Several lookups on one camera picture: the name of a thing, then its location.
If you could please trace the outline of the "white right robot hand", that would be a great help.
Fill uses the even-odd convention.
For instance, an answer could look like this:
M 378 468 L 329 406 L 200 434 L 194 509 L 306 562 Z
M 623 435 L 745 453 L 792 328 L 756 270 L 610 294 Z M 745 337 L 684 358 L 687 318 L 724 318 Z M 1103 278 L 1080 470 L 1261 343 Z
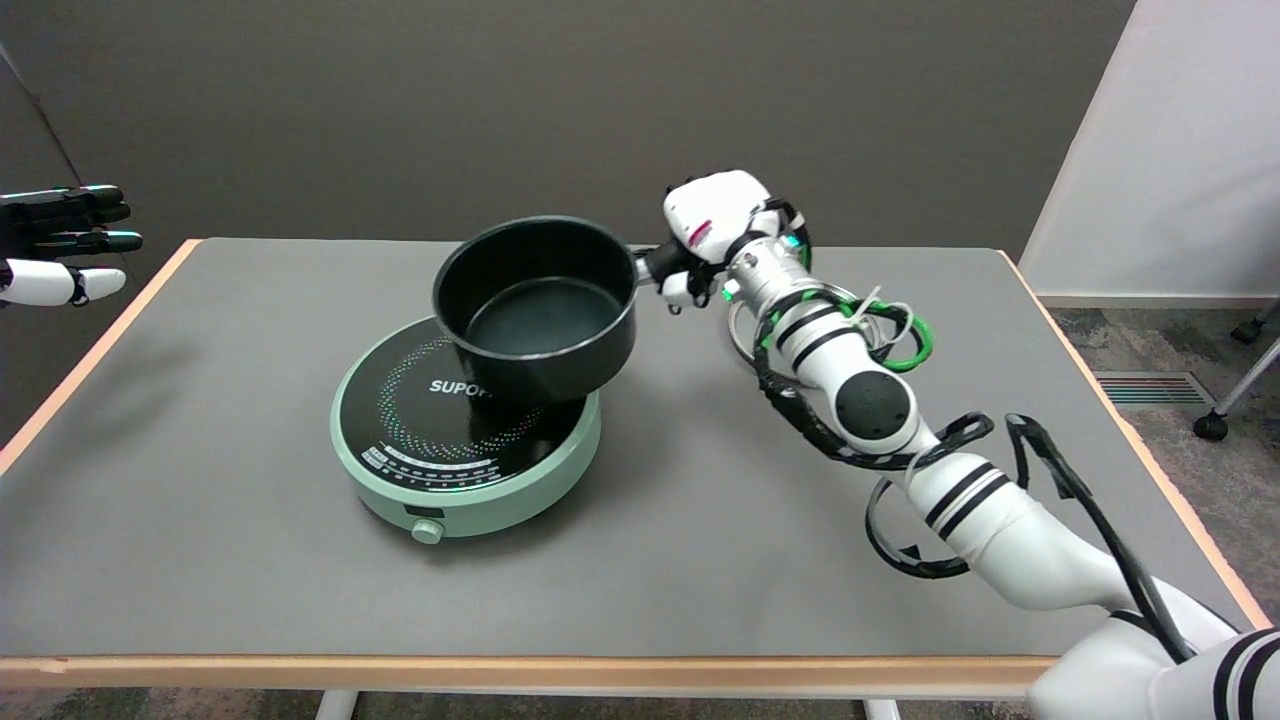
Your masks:
M 722 170 L 668 187 L 663 213 L 669 238 L 637 249 L 634 256 L 640 283 L 654 284 L 672 315 L 705 307 L 736 254 L 754 240 L 778 237 L 812 268 L 804 215 L 745 170 Z

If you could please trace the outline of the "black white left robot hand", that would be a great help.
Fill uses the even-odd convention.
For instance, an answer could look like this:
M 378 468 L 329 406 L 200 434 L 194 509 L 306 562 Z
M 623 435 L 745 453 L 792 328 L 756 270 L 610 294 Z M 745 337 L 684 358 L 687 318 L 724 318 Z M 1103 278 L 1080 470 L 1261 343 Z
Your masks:
M 142 249 L 141 234 L 110 228 L 129 217 L 124 193 L 114 184 L 3 195 L 3 306 L 81 307 L 120 291 L 127 272 L 65 260 Z

